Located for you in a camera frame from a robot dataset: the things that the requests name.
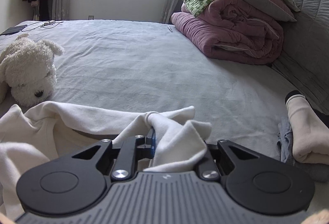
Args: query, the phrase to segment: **plush dog nose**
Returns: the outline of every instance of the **plush dog nose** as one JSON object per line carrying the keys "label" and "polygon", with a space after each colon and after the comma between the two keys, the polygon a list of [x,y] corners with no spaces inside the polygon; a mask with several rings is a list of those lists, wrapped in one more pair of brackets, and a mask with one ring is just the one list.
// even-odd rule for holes
{"label": "plush dog nose", "polygon": [[34,96],[36,96],[37,98],[40,98],[43,94],[43,91],[39,91],[37,93],[34,93]]}

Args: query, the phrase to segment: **mattress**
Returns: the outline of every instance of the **mattress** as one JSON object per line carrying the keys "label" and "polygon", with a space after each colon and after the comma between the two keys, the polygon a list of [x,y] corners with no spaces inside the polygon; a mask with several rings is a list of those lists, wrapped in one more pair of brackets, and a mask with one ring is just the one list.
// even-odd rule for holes
{"label": "mattress", "polygon": [[[30,31],[31,39],[65,49],[54,60],[58,83],[49,100],[138,112],[193,105],[195,119],[213,125],[208,143],[229,139],[277,159],[277,125],[294,86],[267,66],[209,59],[170,27],[172,32],[160,23],[93,20]],[[17,35],[1,36],[0,51]],[[1,115],[12,104],[8,94]],[[326,188],[317,185],[310,211],[328,205],[320,195]]]}

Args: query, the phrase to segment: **silver bolt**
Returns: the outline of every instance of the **silver bolt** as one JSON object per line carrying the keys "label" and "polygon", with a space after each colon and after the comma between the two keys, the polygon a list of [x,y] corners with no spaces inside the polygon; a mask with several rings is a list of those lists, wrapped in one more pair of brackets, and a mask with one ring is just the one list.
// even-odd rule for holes
{"label": "silver bolt", "polygon": [[214,171],[214,170],[208,170],[208,171],[203,172],[202,176],[205,179],[212,180],[212,179],[218,177],[218,172]]}
{"label": "silver bolt", "polygon": [[112,176],[116,179],[124,179],[126,177],[128,177],[129,172],[127,170],[124,169],[118,169],[116,171],[113,171]]}

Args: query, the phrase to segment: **pink quilt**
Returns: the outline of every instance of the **pink quilt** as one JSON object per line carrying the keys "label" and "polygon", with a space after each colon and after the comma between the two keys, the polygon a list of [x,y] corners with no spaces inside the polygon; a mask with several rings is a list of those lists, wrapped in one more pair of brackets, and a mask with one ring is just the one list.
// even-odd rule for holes
{"label": "pink quilt", "polygon": [[281,53],[282,27],[243,0],[215,0],[198,17],[183,4],[171,20],[209,58],[267,64]]}

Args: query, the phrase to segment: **white plush dog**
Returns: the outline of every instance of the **white plush dog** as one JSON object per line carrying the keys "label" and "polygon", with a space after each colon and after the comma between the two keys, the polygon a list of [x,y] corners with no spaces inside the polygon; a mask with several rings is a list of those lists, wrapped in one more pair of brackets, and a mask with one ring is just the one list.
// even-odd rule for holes
{"label": "white plush dog", "polygon": [[0,55],[0,103],[9,87],[13,98],[29,107],[45,101],[55,88],[54,55],[62,55],[64,49],[52,41],[34,42],[27,36],[18,36]]}

